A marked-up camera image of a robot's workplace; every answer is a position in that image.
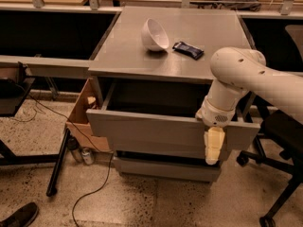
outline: black chair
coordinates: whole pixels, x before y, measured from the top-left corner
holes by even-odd
[[[241,166],[245,166],[249,159],[253,159],[258,164],[265,164],[292,175],[288,186],[272,208],[259,219],[262,227],[274,227],[276,226],[273,220],[274,215],[303,180],[303,126],[282,111],[276,111],[263,120],[260,131],[283,148],[279,154],[283,159],[293,161],[291,165],[267,158],[258,136],[254,141],[258,154],[242,151],[237,158]]]

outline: speckled floor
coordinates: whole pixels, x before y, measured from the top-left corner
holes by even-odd
[[[68,116],[77,95],[32,92],[47,107]],[[27,99],[14,119],[0,118],[0,138],[16,154],[57,153],[66,119]],[[265,142],[269,156],[279,147]],[[279,196],[290,176],[268,166],[236,163],[234,151],[223,165],[217,182],[194,183],[151,177],[120,176],[111,167],[107,184],[81,199],[74,212],[79,226],[201,226],[254,227]],[[77,164],[67,152],[58,180],[58,193],[46,189],[53,164],[0,167],[0,219],[35,201],[40,208],[33,227],[76,226],[72,209],[79,197],[99,189],[108,172],[108,154],[96,154],[93,165]],[[299,187],[275,216],[276,226],[303,226],[303,189]]]

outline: white robotic arm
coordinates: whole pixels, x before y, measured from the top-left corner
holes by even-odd
[[[196,114],[210,127],[205,134],[206,161],[210,165],[220,154],[222,128],[229,124],[239,100],[248,91],[303,123],[303,78],[266,67],[264,56],[257,50],[222,48],[212,56],[210,68],[216,79]]]

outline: cardboard box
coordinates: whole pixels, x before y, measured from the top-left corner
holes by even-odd
[[[87,101],[87,97],[89,96],[97,98],[93,87],[93,81],[91,79],[86,80],[76,101],[75,107],[68,117],[69,120],[66,121],[66,127],[78,140],[82,148],[90,148],[93,151],[109,151],[107,138],[96,137],[92,133],[91,125],[86,116],[86,111],[89,109]]]

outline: black shoe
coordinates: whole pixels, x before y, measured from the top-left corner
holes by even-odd
[[[3,227],[27,227],[37,216],[38,206],[36,203],[31,202],[22,208],[18,209],[15,213],[7,219],[0,222]]]

